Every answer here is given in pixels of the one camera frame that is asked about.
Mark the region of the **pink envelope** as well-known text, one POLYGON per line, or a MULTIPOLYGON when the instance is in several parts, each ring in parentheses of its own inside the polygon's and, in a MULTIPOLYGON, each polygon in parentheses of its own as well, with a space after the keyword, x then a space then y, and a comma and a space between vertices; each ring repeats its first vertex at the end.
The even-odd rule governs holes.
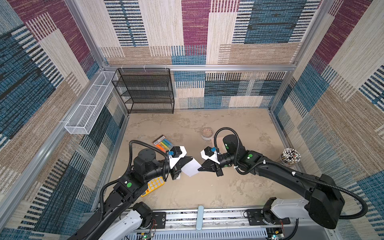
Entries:
POLYGON ((227 148, 226 148, 226 145, 224 144, 223 139, 224 139, 223 137, 217 137, 217 146, 221 154, 224 154, 227 152, 227 148))

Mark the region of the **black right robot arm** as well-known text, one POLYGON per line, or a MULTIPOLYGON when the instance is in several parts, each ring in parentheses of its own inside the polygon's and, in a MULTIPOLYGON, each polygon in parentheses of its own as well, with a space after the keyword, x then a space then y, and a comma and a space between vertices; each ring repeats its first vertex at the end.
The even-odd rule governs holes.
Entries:
POLYGON ((264 177, 300 195, 295 200, 269 198, 262 209, 266 224, 274 224, 276 219, 302 218, 332 230, 339 220, 359 219, 369 210, 362 197, 337 186, 328 175, 317 177, 298 172, 261 153, 246 150, 232 128, 220 128, 214 135, 213 147, 206 147, 201 156, 204 163, 198 169, 200 172, 213 172, 221 177, 223 168, 234 167, 240 175, 264 177))

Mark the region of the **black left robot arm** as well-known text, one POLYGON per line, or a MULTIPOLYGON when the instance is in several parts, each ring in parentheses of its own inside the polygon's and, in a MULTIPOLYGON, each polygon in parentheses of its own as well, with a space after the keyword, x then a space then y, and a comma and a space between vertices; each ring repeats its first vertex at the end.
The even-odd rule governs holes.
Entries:
POLYGON ((99 209, 70 238, 72 240, 120 240, 128 232, 153 227, 156 223, 153 210, 137 199, 143 195, 151 180, 168 176, 175 180, 182 168, 193 158, 186 155, 183 146, 162 152, 141 141, 132 140, 133 145, 143 146, 137 157, 130 153, 129 166, 122 177, 105 184, 99 194, 99 209))

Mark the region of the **white letter paper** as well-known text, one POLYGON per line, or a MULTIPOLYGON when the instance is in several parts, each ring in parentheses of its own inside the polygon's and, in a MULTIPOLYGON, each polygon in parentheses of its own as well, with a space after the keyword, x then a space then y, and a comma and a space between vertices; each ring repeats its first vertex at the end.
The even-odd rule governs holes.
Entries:
POLYGON ((192 177, 199 173, 199 168, 201 167, 201 164, 192 158, 191 161, 189 161, 187 164, 185 164, 182 167, 182 172, 186 174, 188 177, 192 177))

